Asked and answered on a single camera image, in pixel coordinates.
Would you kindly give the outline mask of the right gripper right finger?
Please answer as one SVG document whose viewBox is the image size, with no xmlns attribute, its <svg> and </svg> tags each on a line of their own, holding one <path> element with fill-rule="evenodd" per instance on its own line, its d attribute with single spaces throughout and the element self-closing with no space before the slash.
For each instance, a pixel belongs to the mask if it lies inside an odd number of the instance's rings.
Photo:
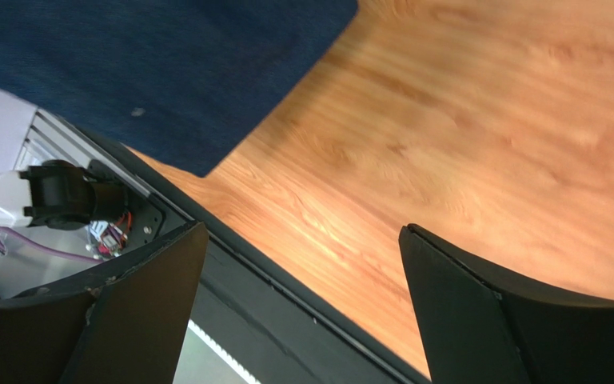
<svg viewBox="0 0 614 384">
<path fill-rule="evenodd" d="M 614 383 L 614 300 L 471 254 L 416 224 L 399 246 L 435 383 Z"/>
</svg>

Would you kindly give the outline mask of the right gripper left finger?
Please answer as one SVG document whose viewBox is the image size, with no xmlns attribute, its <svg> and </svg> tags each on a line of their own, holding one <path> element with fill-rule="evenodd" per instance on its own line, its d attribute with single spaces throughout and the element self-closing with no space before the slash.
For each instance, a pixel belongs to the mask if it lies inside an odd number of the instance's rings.
<svg viewBox="0 0 614 384">
<path fill-rule="evenodd" d="M 170 383 L 209 240 L 187 223 L 0 299 L 0 383 Z"/>
</svg>

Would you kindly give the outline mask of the dark blue denim trousers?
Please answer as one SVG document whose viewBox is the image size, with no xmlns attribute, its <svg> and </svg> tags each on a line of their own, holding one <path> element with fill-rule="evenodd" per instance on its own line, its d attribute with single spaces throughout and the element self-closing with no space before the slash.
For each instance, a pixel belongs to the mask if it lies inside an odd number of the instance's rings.
<svg viewBox="0 0 614 384">
<path fill-rule="evenodd" d="M 0 1 L 0 89 L 203 177 L 357 11 L 355 1 Z"/>
</svg>

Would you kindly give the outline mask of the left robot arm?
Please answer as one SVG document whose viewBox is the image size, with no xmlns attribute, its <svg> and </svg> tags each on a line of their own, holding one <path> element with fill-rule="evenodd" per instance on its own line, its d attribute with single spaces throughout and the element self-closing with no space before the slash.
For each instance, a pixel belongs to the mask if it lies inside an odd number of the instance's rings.
<svg viewBox="0 0 614 384">
<path fill-rule="evenodd" d="M 114 222 L 126 211 L 124 185 L 54 159 L 0 173 L 0 227 L 77 230 L 91 222 Z"/>
</svg>

